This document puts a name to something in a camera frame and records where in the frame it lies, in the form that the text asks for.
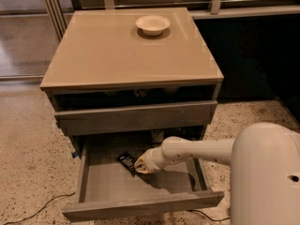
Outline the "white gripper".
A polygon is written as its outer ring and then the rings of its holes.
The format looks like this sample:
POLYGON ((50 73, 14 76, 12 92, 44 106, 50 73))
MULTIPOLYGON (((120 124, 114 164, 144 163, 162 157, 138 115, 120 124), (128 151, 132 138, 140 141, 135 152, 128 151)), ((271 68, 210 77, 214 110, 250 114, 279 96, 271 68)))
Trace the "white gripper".
POLYGON ((162 147, 148 149, 143 156, 137 158, 134 163, 137 173, 157 173, 175 162, 175 158, 166 153, 162 147))

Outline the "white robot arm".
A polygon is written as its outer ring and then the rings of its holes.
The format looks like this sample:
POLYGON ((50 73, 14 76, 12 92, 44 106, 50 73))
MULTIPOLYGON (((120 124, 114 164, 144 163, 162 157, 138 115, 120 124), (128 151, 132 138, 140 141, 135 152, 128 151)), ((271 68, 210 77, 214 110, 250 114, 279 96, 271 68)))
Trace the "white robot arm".
POLYGON ((157 173, 189 158, 231 167, 232 225, 300 225, 300 134, 272 123, 244 128, 234 139, 165 139, 135 162, 157 173))

